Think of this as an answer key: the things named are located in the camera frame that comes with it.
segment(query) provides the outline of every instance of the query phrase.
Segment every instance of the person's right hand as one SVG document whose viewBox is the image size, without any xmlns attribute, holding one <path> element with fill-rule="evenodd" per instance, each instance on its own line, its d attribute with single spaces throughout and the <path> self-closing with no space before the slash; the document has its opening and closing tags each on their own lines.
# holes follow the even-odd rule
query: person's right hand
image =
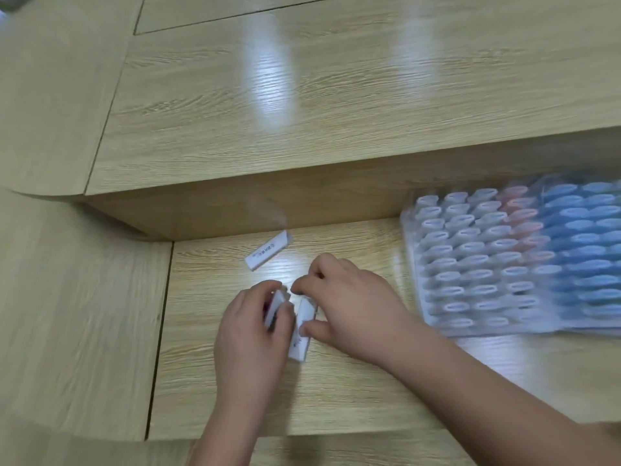
<svg viewBox="0 0 621 466">
<path fill-rule="evenodd" d="M 291 291 L 313 298 L 327 322 L 305 322 L 300 334 L 390 370 L 397 344 L 412 338 L 421 323 L 378 274 L 330 253 L 322 253 L 310 266 Z"/>
</svg>

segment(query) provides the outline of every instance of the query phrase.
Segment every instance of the forearm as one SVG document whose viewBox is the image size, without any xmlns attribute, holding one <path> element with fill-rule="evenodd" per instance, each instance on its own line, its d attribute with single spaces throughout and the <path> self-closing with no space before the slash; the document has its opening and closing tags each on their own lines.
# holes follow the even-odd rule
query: forearm
<svg viewBox="0 0 621 466">
<path fill-rule="evenodd" d="M 216 405 L 190 466 L 248 466 L 262 418 L 252 408 Z"/>
<path fill-rule="evenodd" d="M 427 326 L 400 343 L 389 371 L 480 465 L 613 465 L 616 446 L 571 421 Z"/>
</svg>

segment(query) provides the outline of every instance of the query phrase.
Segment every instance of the wood grain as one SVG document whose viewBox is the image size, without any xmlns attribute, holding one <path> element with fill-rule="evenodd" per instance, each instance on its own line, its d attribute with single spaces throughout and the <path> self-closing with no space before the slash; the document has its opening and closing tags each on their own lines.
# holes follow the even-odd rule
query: wood grain
<svg viewBox="0 0 621 466">
<path fill-rule="evenodd" d="M 31 0 L 0 18 L 0 186 L 86 188 L 142 0 Z"/>
<path fill-rule="evenodd" d="M 0 399 L 33 423 L 143 440 L 171 243 L 0 189 Z"/>
<path fill-rule="evenodd" d="M 145 0 L 137 34 L 318 0 Z"/>
<path fill-rule="evenodd" d="M 137 36 L 87 193 L 619 125 L 620 9 L 324 0 Z"/>
<path fill-rule="evenodd" d="M 299 228 L 293 242 L 250 272 L 244 256 L 273 234 L 175 243 L 150 438 L 197 438 L 215 401 L 213 341 L 222 311 L 240 289 L 265 279 L 290 285 L 322 251 L 385 276 L 415 309 L 396 219 Z M 508 379 L 580 422 L 621 420 L 616 366 L 621 340 L 582 336 L 497 337 L 463 346 Z M 437 420 L 377 368 L 311 342 L 291 362 L 263 435 L 435 429 Z"/>
<path fill-rule="evenodd" d="M 406 196 L 503 186 L 528 174 L 621 171 L 621 128 L 568 133 L 88 196 L 147 234 L 190 240 L 384 219 Z"/>
</svg>

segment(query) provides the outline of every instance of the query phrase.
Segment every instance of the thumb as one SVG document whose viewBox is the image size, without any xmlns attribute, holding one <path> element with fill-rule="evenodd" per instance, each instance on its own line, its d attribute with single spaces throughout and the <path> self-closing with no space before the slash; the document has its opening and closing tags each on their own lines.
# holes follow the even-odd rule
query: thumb
<svg viewBox="0 0 621 466">
<path fill-rule="evenodd" d="M 289 301 L 278 306 L 276 311 L 276 323 L 274 325 L 274 337 L 281 343 L 289 346 L 293 325 L 296 323 L 296 314 L 293 304 Z"/>
<path fill-rule="evenodd" d="M 312 337 L 322 344 L 333 346 L 333 335 L 330 324 L 326 321 L 306 321 L 300 327 L 300 335 Z"/>
</svg>

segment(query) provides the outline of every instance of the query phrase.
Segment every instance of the clear plastic case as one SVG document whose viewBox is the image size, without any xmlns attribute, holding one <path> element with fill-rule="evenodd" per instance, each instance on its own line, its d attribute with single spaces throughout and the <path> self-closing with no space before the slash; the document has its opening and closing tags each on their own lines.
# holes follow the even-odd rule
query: clear plastic case
<svg viewBox="0 0 621 466">
<path fill-rule="evenodd" d="M 621 327 L 621 182 L 544 176 L 410 199 L 425 321 L 447 336 Z"/>
</svg>

